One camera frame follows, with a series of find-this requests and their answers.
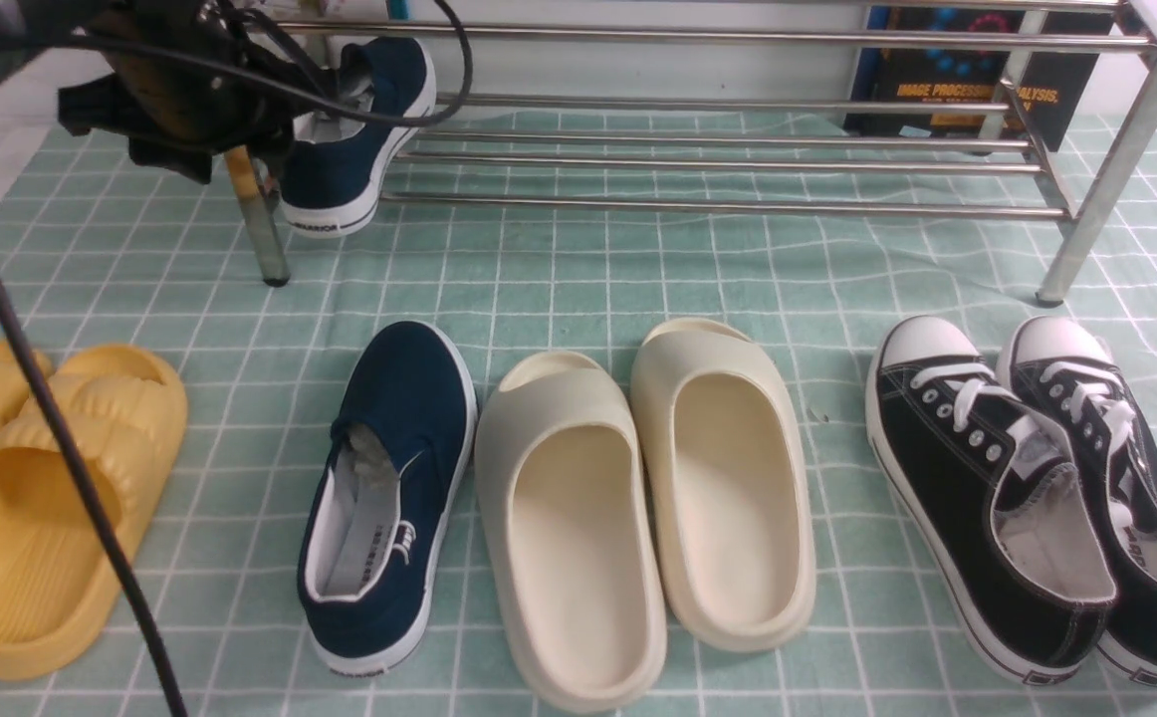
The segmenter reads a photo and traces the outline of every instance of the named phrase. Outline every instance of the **metal bar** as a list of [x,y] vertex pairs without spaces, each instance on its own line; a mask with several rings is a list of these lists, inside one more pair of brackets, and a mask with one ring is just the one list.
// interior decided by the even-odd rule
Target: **metal bar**
[[[1048,207],[1055,207],[1074,214],[1076,206],[1075,195],[1070,194],[1064,178],[1057,171],[1056,164],[1053,164],[1052,154],[1047,151],[1047,145],[1044,145],[1044,138],[1039,135],[1039,128],[1034,124],[1033,117],[1025,109],[1025,101],[1020,98],[1017,87],[1012,84],[1011,79],[1004,77],[998,84],[1003,87],[1005,98],[1010,101],[1012,110],[1017,113],[1017,118],[1020,119],[1020,126],[1025,130],[1025,135],[1030,138],[1031,146],[1030,150],[1025,151],[1025,157],[1032,157],[1042,168],[1042,172],[1034,176],[1034,183],[1039,186],[1039,194],[1042,194],[1044,201]],[[1063,232],[1067,231],[1067,228],[1068,222],[1061,222],[1061,230]]]
[[890,176],[1037,176],[1038,164],[1019,162],[904,162],[884,160],[669,160],[591,157],[575,154],[479,154],[400,151],[411,164],[482,164],[492,168],[647,169],[647,171],[890,173]]
[[430,141],[495,141],[514,145],[594,145],[603,147],[717,147],[734,149],[871,149],[876,151],[1024,151],[1025,140],[951,140],[951,138],[771,136],[739,133],[664,134],[653,132],[519,132],[429,128]]
[[[455,29],[434,22],[356,22],[356,20],[288,20],[287,32],[303,35],[369,35],[452,37]],[[857,32],[760,31],[760,29],[675,29],[665,27],[566,27],[470,23],[473,39],[552,39],[584,42],[702,42],[703,44],[744,44],[744,42],[797,42],[810,45],[887,46],[906,50],[1042,50],[1044,53],[1142,53],[1157,49],[1147,37],[1097,35],[1018,36],[1010,32],[939,32],[874,29]]]
[[[454,95],[439,94],[440,104]],[[928,102],[854,102],[850,99],[678,99],[647,97],[565,97],[547,95],[471,95],[469,108],[521,110],[631,110],[641,112],[861,112],[871,114],[928,113]],[[1007,112],[1007,102],[946,102],[938,114]]]
[[242,208],[242,221],[246,223],[246,236],[256,252],[256,261],[260,264],[260,275],[268,286],[286,286],[290,281],[290,268],[287,257],[282,253],[282,243],[278,239],[278,228],[273,224],[273,213],[268,209],[264,191],[256,178],[255,164],[246,147],[236,147],[224,151],[224,167],[229,169],[229,182],[233,192],[238,197]]
[[[1031,10],[1020,19],[1020,27],[1017,28],[1017,32],[1020,32],[1020,35],[1039,35],[1039,32],[1044,31],[1045,22],[1047,22],[1047,10]],[[1005,99],[1004,79],[1010,79],[1015,86],[1019,86],[1025,80],[1025,67],[1030,65],[1031,54],[1029,50],[1016,50],[1012,53],[1008,53],[1008,61],[1004,62],[1003,72],[998,73],[998,82],[994,86],[992,102],[1003,102]],[[978,133],[978,140],[998,140],[998,135],[1003,134],[1003,114],[989,114],[988,118],[981,119],[981,131]]]
[[1149,140],[1157,132],[1157,58],[1144,84],[1119,127],[1119,134],[1111,145],[1111,150],[1101,163],[1097,178],[1088,190],[1083,205],[1074,219],[1074,226],[1066,232],[1061,249],[1056,251],[1047,276],[1039,287],[1040,305],[1059,305],[1066,300],[1070,284],[1078,276],[1079,268],[1088,259],[1089,251],[1101,235],[1105,222],[1114,212],[1119,195],[1137,167],[1140,157],[1147,150]]
[[[1147,37],[1157,44],[1157,17],[1143,3],[1123,0],[1114,13],[1114,24],[1123,35]],[[1157,53],[1141,53],[1144,67],[1152,68]]]
[[513,197],[482,194],[429,194],[429,192],[383,192],[383,201],[455,207],[535,207],[539,209],[597,209],[602,212],[647,210],[705,214],[815,214],[820,217],[924,217],[924,219],[1016,219],[1060,221],[1068,219],[1051,207],[989,207],[989,205],[897,205],[884,201],[720,201],[679,199],[622,199],[614,197]]

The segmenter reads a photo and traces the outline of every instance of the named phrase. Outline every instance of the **green grid mat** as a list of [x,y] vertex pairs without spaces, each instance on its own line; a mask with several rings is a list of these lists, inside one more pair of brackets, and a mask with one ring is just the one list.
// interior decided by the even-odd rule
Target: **green grid mat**
[[[477,124],[834,132],[819,119],[784,114],[518,113]],[[1075,123],[1061,165],[1076,190],[1085,190],[1111,140],[1106,119]],[[399,164],[389,183],[625,197],[1039,201],[1029,180],[994,177]],[[1029,300],[1057,241],[1047,224],[390,206],[346,241],[288,236],[295,278],[270,290],[222,172],[202,190],[137,169],[116,138],[51,134],[0,205],[2,276],[40,348],[59,362],[102,341],[137,341],[176,364],[189,385],[187,439],[137,567],[190,704],[200,714],[290,717],[552,712],[525,689],[507,653],[470,481],[414,657],[390,675],[345,680],[311,653],[296,603],[296,552],[327,426],[369,337],[401,318],[436,323],[459,345],[484,398],[511,364],[547,348],[592,355],[625,385],[647,331],[688,313],[747,332],[787,377],[811,473],[817,608],[805,635],[754,656],[703,648],[671,623],[661,681],[625,716],[1157,714],[1157,692],[1112,678],[1095,659],[1051,689],[1022,689],[989,672],[960,634],[942,577],[864,437],[862,372],[883,333],[906,315],[933,312],[994,353],[1039,313]],[[1112,346],[1157,435],[1157,136],[1061,312]],[[125,605],[78,663],[29,685],[0,685],[1,717],[57,714],[163,714]]]

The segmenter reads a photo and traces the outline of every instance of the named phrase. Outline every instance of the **black low-top sneaker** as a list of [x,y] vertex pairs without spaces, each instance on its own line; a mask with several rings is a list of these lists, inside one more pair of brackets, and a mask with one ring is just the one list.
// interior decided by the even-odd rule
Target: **black low-top sneaker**
[[1115,586],[1064,431],[998,385],[957,327],[915,317],[875,353],[867,434],[989,667],[1022,685],[1071,678]]
[[1022,324],[998,374],[1069,431],[1119,584],[1098,648],[1115,671],[1157,686],[1157,445],[1123,374],[1092,334],[1060,317]]

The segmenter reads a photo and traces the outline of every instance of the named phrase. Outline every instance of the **beige slipper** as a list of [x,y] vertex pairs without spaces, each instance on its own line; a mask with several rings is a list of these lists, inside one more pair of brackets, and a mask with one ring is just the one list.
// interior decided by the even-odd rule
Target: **beige slipper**
[[666,657],[666,608],[622,391],[587,355],[532,355],[486,405],[474,459],[521,675],[569,712],[641,697]]
[[675,615],[716,649],[778,648],[817,586],[796,412],[773,360],[709,319],[657,326],[632,368]]

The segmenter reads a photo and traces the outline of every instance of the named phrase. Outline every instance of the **wire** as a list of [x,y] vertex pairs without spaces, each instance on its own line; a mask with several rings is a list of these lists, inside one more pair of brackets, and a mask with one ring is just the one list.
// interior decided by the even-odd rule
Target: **wire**
[[82,507],[87,509],[88,518],[91,518],[91,526],[96,528],[96,537],[101,539],[101,548],[104,548],[105,557],[110,559],[115,575],[118,576],[118,584],[123,585],[123,592],[127,596],[127,603],[132,604],[132,613],[137,618],[140,634],[145,636],[146,644],[149,645],[149,658],[154,664],[154,670],[159,672],[159,681],[163,686],[163,694],[168,697],[168,709],[172,717],[187,717],[184,709],[184,697],[176,683],[176,672],[172,671],[172,661],[168,657],[168,645],[163,644],[163,638],[159,635],[159,626],[154,622],[146,593],[140,590],[135,572],[127,562],[127,556],[123,553],[123,546],[118,545],[118,538],[113,534],[113,526],[110,518],[105,516],[101,498],[96,495],[96,486],[88,476],[87,463],[79,452],[79,446],[74,443],[74,437],[69,435],[65,416],[60,414],[60,406],[52,398],[52,390],[46,385],[46,378],[38,364],[34,361],[34,350],[25,339],[25,332],[20,327],[17,310],[0,280],[0,326],[3,334],[8,335],[8,345],[13,355],[17,358],[17,365],[25,380],[29,382],[29,391],[34,400],[38,402],[43,412],[43,420],[51,428],[56,444],[60,446],[60,457],[65,458],[66,467],[69,468],[69,476],[74,479],[74,488],[79,490],[79,498],[82,498]]
[[292,60],[300,68],[300,73],[304,75],[304,79],[309,81],[311,87],[318,88],[318,91],[323,97],[336,98],[336,91],[332,91],[332,87],[326,81],[326,73],[318,67],[314,59],[309,57],[309,53],[304,52],[303,46],[300,46],[295,38],[287,35],[283,29],[278,27],[278,23],[273,22],[273,19],[268,15],[260,13],[255,8],[246,8],[244,10],[233,10],[237,13],[238,17],[242,19],[243,23],[255,25],[264,31],[265,37],[273,40],[274,45],[278,45],[287,59]]
[[179,65],[183,68],[196,68],[202,73],[213,75],[227,75],[242,82],[242,84],[256,90],[263,90],[266,95],[287,99],[293,102],[293,104],[303,104],[307,108],[320,110],[336,118],[356,119],[360,123],[382,124],[382,126],[429,127],[437,126],[454,117],[463,108],[464,102],[467,101],[467,96],[473,90],[473,47],[469,44],[467,29],[447,0],[433,0],[433,2],[441,8],[442,13],[447,14],[451,27],[455,29],[455,36],[459,40],[460,54],[464,58],[464,79],[460,82],[459,94],[455,96],[455,99],[445,109],[433,114],[423,114],[423,117],[419,118],[399,118],[396,114],[363,111],[336,99],[322,97],[311,94],[311,91],[293,87],[287,82],[278,81],[278,79],[251,72],[251,69],[234,67],[234,65],[227,62],[201,58],[201,56],[192,53],[184,53],[179,50],[170,50],[167,46],[141,45],[139,42],[116,37],[72,35],[52,39],[0,39],[0,54],[15,53],[15,51],[22,50],[50,49],[96,50],[98,53],[131,54],[137,56],[137,58],[164,60]]

